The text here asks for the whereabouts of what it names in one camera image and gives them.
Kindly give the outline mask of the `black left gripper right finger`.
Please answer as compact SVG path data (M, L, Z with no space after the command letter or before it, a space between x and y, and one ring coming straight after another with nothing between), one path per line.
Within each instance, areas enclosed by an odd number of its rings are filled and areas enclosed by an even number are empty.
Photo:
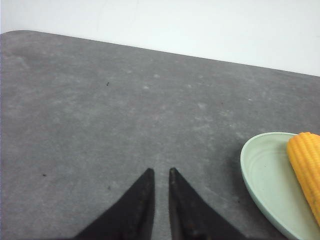
M169 222L173 240L245 240L176 169L169 170Z

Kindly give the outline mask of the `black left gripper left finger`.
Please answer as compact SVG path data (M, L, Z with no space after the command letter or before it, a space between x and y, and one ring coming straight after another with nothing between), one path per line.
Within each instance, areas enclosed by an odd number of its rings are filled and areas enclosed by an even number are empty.
M74 240L150 240L155 217L155 172L147 170Z

